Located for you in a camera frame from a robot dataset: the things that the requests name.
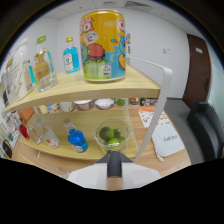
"plastic bottle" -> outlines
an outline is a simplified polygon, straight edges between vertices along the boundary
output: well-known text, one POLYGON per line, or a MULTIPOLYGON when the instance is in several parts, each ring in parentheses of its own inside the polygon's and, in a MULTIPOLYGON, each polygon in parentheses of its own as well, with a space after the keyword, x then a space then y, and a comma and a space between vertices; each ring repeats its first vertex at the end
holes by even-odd
POLYGON ((29 140, 30 139, 30 136, 28 135, 27 133, 27 128, 25 126, 25 124, 23 124, 19 118, 17 117, 14 117, 15 118, 15 123, 16 123, 16 126, 19 127, 19 131, 20 133, 23 135, 23 137, 26 139, 26 140, 29 140))
POLYGON ((33 125, 27 125, 27 133, 37 145, 42 142, 41 133, 33 125))
POLYGON ((76 152, 82 153, 88 149, 88 143, 82 131, 77 130, 70 118, 63 121, 64 126, 67 128, 68 142, 72 145, 76 152))
POLYGON ((71 73, 80 70, 78 49, 73 47, 73 37, 66 38, 67 48, 63 52, 65 72, 71 73))
POLYGON ((37 53, 34 56, 35 66, 33 72, 38 91, 46 91, 58 83, 57 74, 54 71, 50 50, 45 48, 46 35, 37 39, 37 53))
POLYGON ((60 144, 60 140, 52 131, 52 129, 48 126, 44 126, 42 120, 39 118, 36 121, 37 126, 41 129, 41 136, 43 137, 44 141, 53 149, 57 148, 60 144))

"shelf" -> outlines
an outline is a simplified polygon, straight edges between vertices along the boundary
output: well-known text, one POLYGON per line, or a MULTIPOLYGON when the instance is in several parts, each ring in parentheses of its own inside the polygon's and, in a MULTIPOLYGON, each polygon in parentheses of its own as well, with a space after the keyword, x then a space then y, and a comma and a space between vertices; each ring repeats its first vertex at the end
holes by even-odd
MULTIPOLYGON (((110 118, 120 119, 132 126, 129 118, 129 113, 125 109, 77 111, 75 113, 61 112, 55 114, 34 114, 28 123, 36 126, 35 121, 37 120, 37 118, 41 118, 46 126, 49 126, 53 129, 55 134, 60 139, 59 147, 56 149, 52 149, 47 146, 45 142, 36 145, 31 139, 27 141, 23 137, 21 138, 21 142, 27 146, 45 153, 73 159, 99 160, 105 155, 92 136, 94 129, 100 122, 110 118), (71 118, 76 128, 84 133, 86 141, 89 145, 89 148, 86 152, 77 153, 67 141, 67 132, 66 128, 63 125, 64 118, 71 118)), ((137 146, 134 133, 131 134, 127 150, 124 154, 129 158, 134 158, 137 155, 137 146)))
POLYGON ((58 73, 58 84, 39 93, 34 89, 26 97, 8 105, 4 113, 49 103, 102 98, 152 97, 158 98, 160 85, 137 69, 126 65, 125 78, 119 81, 91 83, 84 79, 83 71, 58 73))

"cartoon label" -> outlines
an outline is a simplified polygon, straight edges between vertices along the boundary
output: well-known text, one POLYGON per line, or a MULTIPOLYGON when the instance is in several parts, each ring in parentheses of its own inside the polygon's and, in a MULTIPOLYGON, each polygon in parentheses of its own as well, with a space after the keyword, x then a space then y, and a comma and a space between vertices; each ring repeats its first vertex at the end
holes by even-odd
POLYGON ((93 12, 80 22, 84 77, 107 80, 126 73, 126 35, 123 16, 115 11, 93 12))

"door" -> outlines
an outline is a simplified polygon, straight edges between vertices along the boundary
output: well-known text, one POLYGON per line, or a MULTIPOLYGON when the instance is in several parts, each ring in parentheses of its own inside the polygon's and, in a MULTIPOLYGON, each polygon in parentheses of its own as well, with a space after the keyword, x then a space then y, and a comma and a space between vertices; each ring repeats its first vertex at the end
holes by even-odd
POLYGON ((183 102, 191 109, 194 101, 207 99, 211 62, 206 43, 200 37, 187 34, 190 50, 190 66, 183 102))

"paper sign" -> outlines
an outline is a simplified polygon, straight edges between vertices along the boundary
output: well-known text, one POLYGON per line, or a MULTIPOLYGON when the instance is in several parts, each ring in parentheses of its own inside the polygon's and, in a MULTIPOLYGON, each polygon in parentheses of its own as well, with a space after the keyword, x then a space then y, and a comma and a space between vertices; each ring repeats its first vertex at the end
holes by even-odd
MULTIPOLYGON (((152 117, 155 112, 155 109, 154 108, 138 108, 138 112, 144 127, 148 128, 152 121, 152 117)), ((160 119, 158 121, 158 125, 166 125, 166 124, 171 124, 171 122, 169 118, 167 117, 167 115, 164 112, 162 112, 162 114, 160 115, 160 119)))

